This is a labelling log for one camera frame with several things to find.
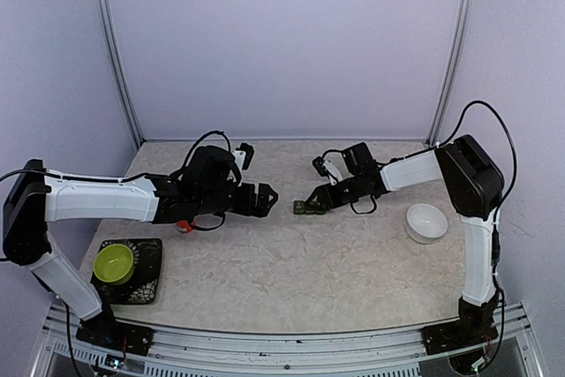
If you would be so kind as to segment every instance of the white bowl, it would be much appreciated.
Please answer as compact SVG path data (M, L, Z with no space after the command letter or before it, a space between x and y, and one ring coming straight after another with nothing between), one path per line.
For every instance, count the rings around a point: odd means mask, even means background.
M429 245L445 236L448 219L437 208L426 203L417 203L408 208L406 230L414 241Z

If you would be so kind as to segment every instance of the vertical metal post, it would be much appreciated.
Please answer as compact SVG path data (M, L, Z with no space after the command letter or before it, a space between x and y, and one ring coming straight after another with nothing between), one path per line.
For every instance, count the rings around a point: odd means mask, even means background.
M463 51L463 42L465 38L465 31L467 28L467 21L471 11L472 0L460 0L459 12L457 14L456 32L451 45L451 52L449 53L448 67L443 77L441 85L440 102L433 117L432 128L427 136L427 144L433 145L440 137L440 130L445 118L445 113L448 109L449 98L453 90L453 83L456 78L457 66L459 65L459 58Z
M114 72L114 78L116 80L120 102L122 103L122 108L124 109L125 118L130 130L130 134L132 136L133 144L137 149L139 149L144 140L141 137L138 119L135 116L135 111L132 105L132 99L127 89L127 85L125 84L124 69L122 67L122 61L120 60L120 56L117 50L114 27L112 26L109 0L96 1L98 2L98 8L102 20L102 31L104 32L106 48L108 49L109 60L112 65L112 71Z

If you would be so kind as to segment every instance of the small green container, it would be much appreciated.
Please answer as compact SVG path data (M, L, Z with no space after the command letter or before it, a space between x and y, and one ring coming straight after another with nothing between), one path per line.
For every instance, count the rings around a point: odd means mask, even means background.
M118 286L133 275L133 252L126 245L110 245L94 260L94 275L101 282Z

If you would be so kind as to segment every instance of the beige table surface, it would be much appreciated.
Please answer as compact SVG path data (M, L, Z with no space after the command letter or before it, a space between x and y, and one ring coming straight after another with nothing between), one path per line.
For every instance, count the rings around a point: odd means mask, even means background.
M441 182L389 193L372 215L342 207L324 216L295 216L292 201L326 183L311 165L328 148L351 141L256 141L247 182L280 194L268 218L228 215L209 233L179 233L173 225L105 220L80 269L92 271L109 238L160 238L162 279L151 305L114 305L118 317L183 328L324 333L392 328L456 316L464 275L463 227ZM368 143L387 161L421 149L419 143ZM184 142L146 143L129 174L170 173L182 163ZM334 164L346 175L341 159ZM407 208L419 202L446 214L447 236L419 245L404 229ZM358 209L370 208L368 200ZM197 217L206 226L214 219Z

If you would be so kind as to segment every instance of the white wall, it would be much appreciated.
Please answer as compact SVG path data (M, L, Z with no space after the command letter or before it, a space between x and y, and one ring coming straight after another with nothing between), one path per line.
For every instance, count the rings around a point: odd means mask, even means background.
M425 139L459 0L110 0L146 139Z
M134 148L95 0L0 0L0 11L0 174L42 158L68 172L121 175ZM0 185L2 204L13 181ZM95 226L51 229L78 265ZM50 300L28 271L0 263L2 376L25 375Z
M565 340L565 0L474 0L446 137L464 104L500 111L518 152L516 189L502 209L501 280L523 300L549 367L563 375ZM504 133L487 110L471 110L476 135L507 180Z

